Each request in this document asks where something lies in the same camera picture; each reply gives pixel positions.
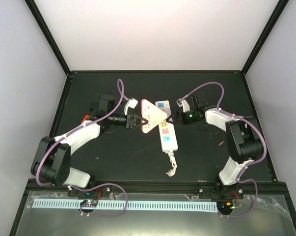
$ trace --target white power cord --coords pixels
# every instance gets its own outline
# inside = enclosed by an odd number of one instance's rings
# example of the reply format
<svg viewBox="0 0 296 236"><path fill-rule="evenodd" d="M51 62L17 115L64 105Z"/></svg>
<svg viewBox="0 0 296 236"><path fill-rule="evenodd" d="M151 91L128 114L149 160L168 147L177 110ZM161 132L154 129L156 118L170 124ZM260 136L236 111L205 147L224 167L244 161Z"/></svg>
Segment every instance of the white power cord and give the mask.
<svg viewBox="0 0 296 236"><path fill-rule="evenodd" d="M176 164L176 160L175 160L175 156L174 156L174 152L173 151L168 151L167 152L167 155L169 157L169 161L171 162L173 169L172 170L169 170L168 172L166 172L166 174L169 177L172 177L176 173L177 164Z"/></svg>

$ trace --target white panel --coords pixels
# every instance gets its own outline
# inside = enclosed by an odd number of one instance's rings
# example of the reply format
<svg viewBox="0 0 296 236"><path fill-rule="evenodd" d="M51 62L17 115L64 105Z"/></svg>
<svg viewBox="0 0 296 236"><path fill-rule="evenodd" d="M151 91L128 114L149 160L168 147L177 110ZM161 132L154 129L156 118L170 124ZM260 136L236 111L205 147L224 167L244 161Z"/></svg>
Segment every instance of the white panel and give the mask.
<svg viewBox="0 0 296 236"><path fill-rule="evenodd" d="M287 4L247 79L276 173L296 209L296 0Z"/></svg>
<svg viewBox="0 0 296 236"><path fill-rule="evenodd" d="M24 1L0 1L0 236L9 235L65 74Z"/></svg>
<svg viewBox="0 0 296 236"><path fill-rule="evenodd" d="M71 70L239 70L278 0L36 2Z"/></svg>

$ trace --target triangular white object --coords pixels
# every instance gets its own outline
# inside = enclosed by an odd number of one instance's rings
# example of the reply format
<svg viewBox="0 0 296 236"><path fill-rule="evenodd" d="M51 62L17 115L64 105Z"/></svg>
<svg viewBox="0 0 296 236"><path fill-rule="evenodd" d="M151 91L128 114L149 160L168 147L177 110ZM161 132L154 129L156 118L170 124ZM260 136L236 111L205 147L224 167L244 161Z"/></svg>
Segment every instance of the triangular white object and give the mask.
<svg viewBox="0 0 296 236"><path fill-rule="evenodd" d="M141 127L143 133L150 132L167 118L167 114L146 99L141 100L141 116L149 121Z"/></svg>

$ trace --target pink outlet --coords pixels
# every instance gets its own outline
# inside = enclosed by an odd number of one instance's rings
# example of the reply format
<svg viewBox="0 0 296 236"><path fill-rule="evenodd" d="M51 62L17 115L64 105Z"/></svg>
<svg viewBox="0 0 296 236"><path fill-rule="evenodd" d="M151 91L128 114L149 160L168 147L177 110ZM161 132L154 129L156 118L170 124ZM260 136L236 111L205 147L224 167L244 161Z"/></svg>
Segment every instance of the pink outlet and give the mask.
<svg viewBox="0 0 296 236"><path fill-rule="evenodd" d="M168 134L168 129L162 129L162 134Z"/></svg>

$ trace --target white power strip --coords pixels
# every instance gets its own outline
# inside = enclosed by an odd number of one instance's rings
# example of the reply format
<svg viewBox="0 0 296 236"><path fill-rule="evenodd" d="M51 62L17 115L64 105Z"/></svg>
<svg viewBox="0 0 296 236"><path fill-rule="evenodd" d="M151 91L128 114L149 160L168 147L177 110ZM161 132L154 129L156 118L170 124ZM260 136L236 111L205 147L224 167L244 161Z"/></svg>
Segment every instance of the white power strip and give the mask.
<svg viewBox="0 0 296 236"><path fill-rule="evenodd" d="M156 107L164 111L167 114L167 117L171 115L171 108L169 106L168 101L156 102ZM160 138L161 138L162 151L163 152L176 151L178 149L178 145L177 145L174 125L166 122L166 119L164 119L159 124L159 132L160 132Z"/></svg>
<svg viewBox="0 0 296 236"><path fill-rule="evenodd" d="M156 107L164 111L167 114L167 117L171 115L171 108L169 106L169 101L158 101L156 102ZM169 170L166 174L169 177L172 177L173 175L175 175L176 168L177 168L173 151L176 151L178 149L174 125L166 122L166 119L164 119L159 124L159 132L160 132L162 151L167 153L173 167L173 169Z"/></svg>

